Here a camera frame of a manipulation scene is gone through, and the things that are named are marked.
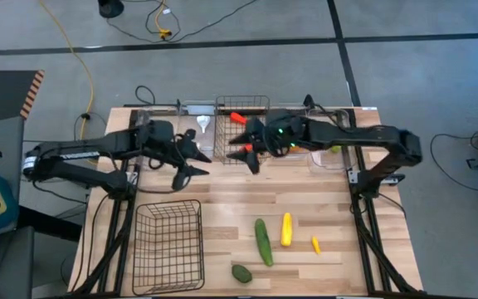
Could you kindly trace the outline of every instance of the gray floor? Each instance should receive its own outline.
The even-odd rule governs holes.
[[[246,1],[170,0],[191,32]],[[109,27],[95,1],[46,0],[76,47],[140,44]],[[126,3],[112,22],[144,35],[154,2]],[[478,1],[336,1],[346,37],[478,32]],[[163,24],[169,24],[167,17]],[[333,37],[326,1],[260,0],[186,42],[295,37]],[[0,0],[0,49],[65,47],[36,0]],[[348,44],[363,105],[377,106],[383,123],[405,127],[422,138],[424,162],[404,169],[400,185],[412,244],[425,289],[430,293],[478,297],[478,192],[448,180],[432,163],[431,137],[469,136],[478,129],[478,40]],[[272,102],[300,102],[310,93],[324,105],[351,105],[335,44],[124,51],[82,55],[94,77],[93,111],[105,118],[111,107],[137,103],[134,88],[151,87],[158,102],[213,100],[219,95],[260,94]],[[67,54],[0,56],[0,70],[42,69],[46,78],[26,123],[26,140],[69,140],[85,109],[89,87],[80,64]],[[104,125],[95,119],[88,137]],[[35,143],[26,142],[24,149]],[[465,184],[478,187],[478,171],[465,159],[477,156],[464,140],[438,140],[437,159]],[[76,199],[86,191],[69,183],[45,184]],[[74,207],[22,185],[22,203],[44,213]],[[76,245],[37,237],[35,297],[64,289],[60,265],[71,270]]]

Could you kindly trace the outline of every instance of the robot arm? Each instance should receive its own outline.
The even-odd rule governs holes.
[[[378,196],[379,184],[390,174],[402,166],[414,166],[422,161],[419,138],[407,130],[386,125],[346,129],[293,115],[288,110],[271,110],[266,116],[266,125],[257,118],[248,120],[245,132],[230,140],[230,144],[252,144],[251,151],[243,148],[227,157],[245,162],[253,174],[260,170],[258,154],[268,152],[274,157],[283,157],[292,146],[311,151],[336,145],[383,147],[388,155],[373,168],[360,171],[354,184],[358,194],[371,197]]]
[[[180,190],[188,176],[208,174],[202,169],[187,166],[186,159],[211,163],[208,157],[198,151],[193,142],[194,138],[195,130],[187,130],[184,135],[174,135],[170,122],[155,120],[147,125],[112,132],[98,139],[39,144],[26,153],[22,172],[33,181],[57,177],[100,186],[111,198],[123,199],[133,195],[133,192],[128,192],[131,183],[128,182],[125,172],[117,169],[103,173],[68,164],[66,161],[99,156],[131,159],[141,154],[157,160],[159,165],[156,169],[164,164],[177,168],[172,187],[173,190]]]

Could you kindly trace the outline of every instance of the cucumber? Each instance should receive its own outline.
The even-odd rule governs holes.
[[[251,282],[252,280],[252,273],[248,271],[245,267],[241,265],[233,265],[232,266],[232,275],[242,283]]]
[[[267,266],[272,266],[274,261],[272,260],[271,240],[269,240],[269,234],[266,232],[265,222],[262,219],[257,219],[255,229],[259,254]]]

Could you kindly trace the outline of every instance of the black floor stripe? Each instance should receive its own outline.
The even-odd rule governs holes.
[[[341,33],[340,27],[335,28],[335,35]],[[101,53],[112,51],[152,51],[152,50],[179,50],[179,49],[203,49],[219,47],[258,47],[258,46],[287,46],[287,45],[318,45],[336,42],[360,43],[360,42],[422,42],[422,41],[449,41],[478,39],[478,33],[414,35],[414,36],[385,36],[385,37],[311,37],[311,38],[282,38],[265,40],[243,40],[224,42],[183,42],[178,44],[143,44],[121,46],[98,46],[98,47],[75,47],[77,53]],[[42,55],[42,54],[68,54],[67,47],[58,48],[31,48],[16,50],[0,50],[0,56],[12,55]]]
[[[317,45],[335,43],[334,38],[283,38],[270,40],[252,41],[227,41],[227,42],[183,42],[172,44],[144,44],[125,46],[104,47],[75,47],[77,53],[97,53],[110,51],[147,51],[147,50],[170,50],[170,49],[203,49],[217,47],[255,47],[255,46],[283,46],[283,45]],[[45,48],[45,49],[20,49],[0,50],[0,56],[9,55],[38,55],[38,54],[66,54],[71,53],[69,48]]]
[[[344,76],[346,77],[346,83],[348,84],[349,96],[354,106],[361,106],[361,100],[359,99],[359,93],[357,92],[357,84],[355,83],[354,72],[352,66],[349,63],[348,49],[344,43],[344,36],[342,34],[342,27],[340,26],[339,14],[335,7],[334,0],[328,0],[329,13],[331,14],[331,21],[333,22],[333,29],[335,31],[335,38],[337,39],[337,46],[339,46],[340,60],[342,61],[342,67],[344,69]]]
[[[345,37],[344,42],[423,42],[478,39],[478,33],[428,34],[385,37]]]

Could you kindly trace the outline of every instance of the yellow squash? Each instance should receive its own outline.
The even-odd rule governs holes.
[[[315,249],[316,254],[320,254],[319,239],[313,237],[311,242],[313,243],[313,248]]]
[[[281,245],[290,246],[292,242],[292,217],[290,213],[283,215],[283,223],[281,224]]]

